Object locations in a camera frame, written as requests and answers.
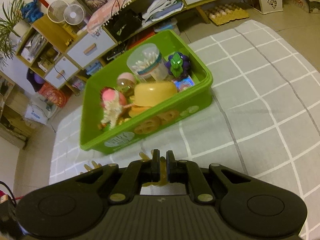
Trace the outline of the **translucent brown toy hand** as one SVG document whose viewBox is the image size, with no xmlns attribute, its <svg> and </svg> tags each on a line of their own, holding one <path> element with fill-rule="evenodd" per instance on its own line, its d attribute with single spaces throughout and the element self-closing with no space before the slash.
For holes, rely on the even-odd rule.
<svg viewBox="0 0 320 240">
<path fill-rule="evenodd" d="M 95 162 L 94 160 L 91 161 L 90 164 L 84 164 L 85 171 L 81 171 L 80 174 L 84 174 L 86 172 L 91 172 L 95 169 L 101 168 L 102 165 L 100 163 Z"/>
<path fill-rule="evenodd" d="M 163 187 L 169 184 L 168 175 L 167 175 L 167 161 L 164 157 L 160 156 L 160 150 L 153 149 L 151 150 L 150 158 L 144 152 L 140 152 L 139 156 L 141 161 L 151 161 L 151 182 L 142 184 L 142 187 L 148 186 L 158 186 Z"/>
</svg>

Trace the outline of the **yellow plastic cup toy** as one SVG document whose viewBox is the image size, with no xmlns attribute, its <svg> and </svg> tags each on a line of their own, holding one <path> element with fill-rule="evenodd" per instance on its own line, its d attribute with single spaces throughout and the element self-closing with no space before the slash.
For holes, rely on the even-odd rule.
<svg viewBox="0 0 320 240">
<path fill-rule="evenodd" d="M 171 81 L 143 82 L 135 86 L 133 103 L 140 107 L 153 107 L 178 93 Z"/>
</svg>

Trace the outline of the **orange round lid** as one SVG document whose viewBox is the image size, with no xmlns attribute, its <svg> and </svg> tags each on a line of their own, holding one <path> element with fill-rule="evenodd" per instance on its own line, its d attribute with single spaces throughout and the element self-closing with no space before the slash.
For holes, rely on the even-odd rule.
<svg viewBox="0 0 320 240">
<path fill-rule="evenodd" d="M 138 116 L 139 114 L 147 111 L 150 109 L 150 107 L 140 107 L 140 106 L 132 106 L 128 112 L 128 115 L 133 118 L 135 116 Z"/>
</svg>

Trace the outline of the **green plastic bin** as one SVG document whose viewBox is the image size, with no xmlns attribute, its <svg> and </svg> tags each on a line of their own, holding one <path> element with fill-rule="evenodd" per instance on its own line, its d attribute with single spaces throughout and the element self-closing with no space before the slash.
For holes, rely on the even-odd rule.
<svg viewBox="0 0 320 240">
<path fill-rule="evenodd" d="M 80 148 L 111 154 L 212 102 L 213 76 L 173 31 L 148 38 L 94 74 L 84 92 Z"/>
</svg>

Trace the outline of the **grey checked table cloth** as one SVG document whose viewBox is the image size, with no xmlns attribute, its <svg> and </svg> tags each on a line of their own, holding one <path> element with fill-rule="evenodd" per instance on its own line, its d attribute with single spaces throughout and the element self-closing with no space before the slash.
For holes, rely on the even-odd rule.
<svg viewBox="0 0 320 240">
<path fill-rule="evenodd" d="M 200 167 L 224 166 L 299 195 L 308 207 L 301 236 L 319 239 L 319 72 L 270 27 L 249 20 L 190 45 L 212 72 L 212 104 L 181 111 L 183 120 L 111 155 L 83 151 L 82 109 L 57 128 L 53 184 L 84 166 L 124 167 L 140 152 L 172 150 Z"/>
</svg>

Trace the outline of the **pink capsule toy ball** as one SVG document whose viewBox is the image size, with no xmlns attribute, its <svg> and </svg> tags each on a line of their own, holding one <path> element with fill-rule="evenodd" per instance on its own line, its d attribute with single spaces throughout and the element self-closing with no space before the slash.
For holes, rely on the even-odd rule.
<svg viewBox="0 0 320 240">
<path fill-rule="evenodd" d="M 117 77 L 117 90 L 127 92 L 133 90 L 137 81 L 132 73 L 124 72 Z"/>
</svg>

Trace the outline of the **purple toy grapes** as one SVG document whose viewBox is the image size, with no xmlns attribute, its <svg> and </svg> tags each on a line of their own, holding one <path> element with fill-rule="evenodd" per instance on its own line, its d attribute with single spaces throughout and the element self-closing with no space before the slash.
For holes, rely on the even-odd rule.
<svg viewBox="0 0 320 240">
<path fill-rule="evenodd" d="M 165 66 L 169 75 L 177 81 L 181 81 L 188 77 L 191 70 L 189 57 L 180 52 L 175 52 L 170 55 Z"/>
</svg>

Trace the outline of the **clear cotton swab jar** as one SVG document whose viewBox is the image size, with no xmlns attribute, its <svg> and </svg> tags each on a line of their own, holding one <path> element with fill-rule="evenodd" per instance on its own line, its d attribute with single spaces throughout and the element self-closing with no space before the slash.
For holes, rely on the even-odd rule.
<svg viewBox="0 0 320 240">
<path fill-rule="evenodd" d="M 142 82 L 165 81 L 169 75 L 164 58 L 154 43 L 136 48 L 129 55 L 126 63 Z"/>
</svg>

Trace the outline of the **red storage box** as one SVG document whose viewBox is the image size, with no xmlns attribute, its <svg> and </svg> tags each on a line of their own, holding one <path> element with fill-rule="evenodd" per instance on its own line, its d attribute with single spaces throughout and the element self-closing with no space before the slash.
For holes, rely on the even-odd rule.
<svg viewBox="0 0 320 240">
<path fill-rule="evenodd" d="M 138 44 L 142 43 L 143 41 L 147 40 L 148 38 L 152 37 L 155 35 L 155 31 L 153 27 L 149 27 L 148 29 L 145 29 L 144 31 L 141 31 L 137 35 L 133 36 L 132 38 L 129 39 L 126 50 L 129 50 Z"/>
</svg>

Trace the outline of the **black bag on shelf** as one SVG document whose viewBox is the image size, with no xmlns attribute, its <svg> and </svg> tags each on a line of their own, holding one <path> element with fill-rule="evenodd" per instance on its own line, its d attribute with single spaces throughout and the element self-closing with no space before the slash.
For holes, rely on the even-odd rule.
<svg viewBox="0 0 320 240">
<path fill-rule="evenodd" d="M 104 24 L 105 29 L 117 42 L 123 42 L 142 26 L 142 13 L 132 9 L 120 11 Z"/>
</svg>

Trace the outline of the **egg tray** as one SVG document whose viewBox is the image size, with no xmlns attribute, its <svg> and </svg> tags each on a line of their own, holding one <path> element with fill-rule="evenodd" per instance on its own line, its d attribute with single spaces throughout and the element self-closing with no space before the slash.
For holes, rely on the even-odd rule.
<svg viewBox="0 0 320 240">
<path fill-rule="evenodd" d="M 249 18 L 249 13 L 237 4 L 215 6 L 204 11 L 206 16 L 217 26 Z"/>
</svg>

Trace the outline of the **white desk fan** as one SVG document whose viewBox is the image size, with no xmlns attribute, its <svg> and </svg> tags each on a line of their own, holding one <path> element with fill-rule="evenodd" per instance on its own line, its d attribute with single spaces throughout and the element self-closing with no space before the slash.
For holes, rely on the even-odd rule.
<svg viewBox="0 0 320 240">
<path fill-rule="evenodd" d="M 79 25 L 84 21 L 85 10 L 79 4 L 56 0 L 48 6 L 47 16 L 57 24 L 66 22 L 69 25 Z"/>
</svg>

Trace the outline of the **white patterned storage box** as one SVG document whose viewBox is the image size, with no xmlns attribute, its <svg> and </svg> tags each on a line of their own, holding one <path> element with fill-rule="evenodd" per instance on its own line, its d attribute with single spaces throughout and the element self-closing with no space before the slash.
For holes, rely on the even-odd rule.
<svg viewBox="0 0 320 240">
<path fill-rule="evenodd" d="M 244 2 L 263 15 L 283 11 L 283 0 L 244 0 Z"/>
</svg>

